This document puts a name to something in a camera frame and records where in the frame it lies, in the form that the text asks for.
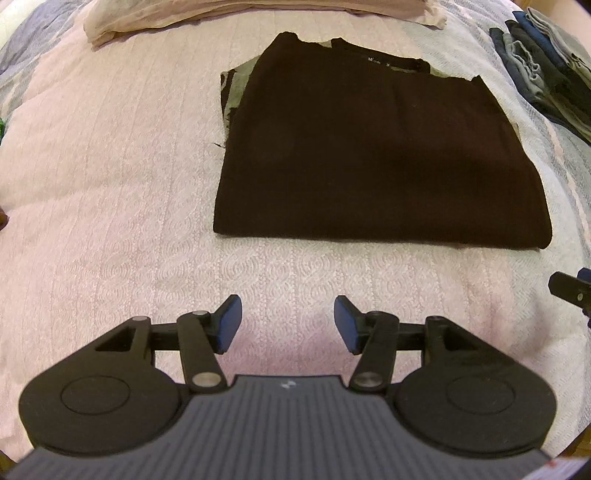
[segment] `metal screw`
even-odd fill
[[[353,382],[362,388],[379,387],[383,383],[382,376],[376,372],[363,372],[355,375]]]
[[[202,372],[195,375],[192,380],[198,387],[212,388],[220,384],[222,377],[214,372]]]

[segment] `beige pillow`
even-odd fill
[[[438,28],[446,22],[437,0],[99,0],[86,18],[84,30],[88,40],[98,46],[119,33],[163,28],[189,18],[215,17],[247,8],[346,10]]]

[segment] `black folded garment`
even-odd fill
[[[213,229],[545,248],[537,170],[480,77],[405,73],[282,33],[226,142]]]

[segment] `bedspread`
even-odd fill
[[[244,316],[229,374],[342,374],[334,326],[345,294],[404,322],[447,316],[541,374],[558,413],[545,444],[562,450],[591,420],[591,349],[579,310],[549,276],[591,261],[591,149],[517,93],[488,30],[508,0],[443,0],[447,28],[377,15],[247,11],[128,35],[93,50],[92,4],[47,0],[0,51],[0,449],[30,448],[18,396],[42,370],[136,314],[172,322],[230,293]],[[282,31],[422,58],[481,75],[543,181],[553,240],[543,251],[377,242],[225,238],[212,231],[223,160],[219,74]],[[419,365],[402,352],[395,378]],[[158,366],[181,380],[175,354]]]

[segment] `white logo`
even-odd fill
[[[287,382],[281,382],[280,386],[281,386],[281,388],[285,388],[286,390],[289,390],[290,388],[297,387],[297,383],[294,382],[293,380],[288,380]]]

